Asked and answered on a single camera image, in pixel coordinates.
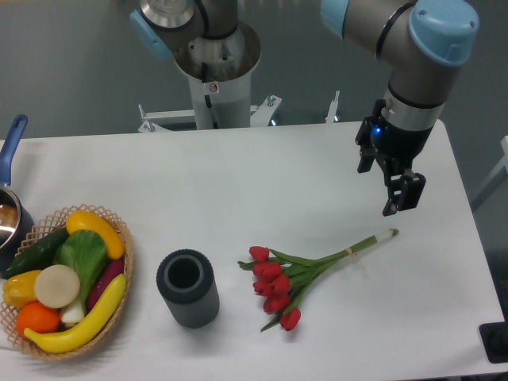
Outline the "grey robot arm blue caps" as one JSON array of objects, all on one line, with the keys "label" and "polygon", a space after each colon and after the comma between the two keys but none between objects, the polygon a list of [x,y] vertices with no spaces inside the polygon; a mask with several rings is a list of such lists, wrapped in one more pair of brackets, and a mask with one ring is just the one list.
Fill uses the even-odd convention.
[{"label": "grey robot arm blue caps", "polygon": [[[155,56],[174,59],[190,84],[199,129],[249,127],[260,39],[235,1],[142,1],[130,22]],[[465,1],[323,1],[323,24],[391,66],[387,90],[356,135],[358,172],[378,164],[383,214],[416,207],[425,177],[412,169],[479,27]]]}]

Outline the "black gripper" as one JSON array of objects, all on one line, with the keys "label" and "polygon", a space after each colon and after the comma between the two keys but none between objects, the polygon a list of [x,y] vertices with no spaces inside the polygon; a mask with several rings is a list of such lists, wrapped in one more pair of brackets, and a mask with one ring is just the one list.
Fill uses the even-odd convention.
[{"label": "black gripper", "polygon": [[401,129],[382,115],[386,108],[385,99],[376,100],[372,115],[363,119],[355,139],[360,147],[357,172],[369,172],[376,160],[385,175],[388,196],[382,212],[384,217],[417,207],[426,178],[412,171],[412,163],[432,130]]}]

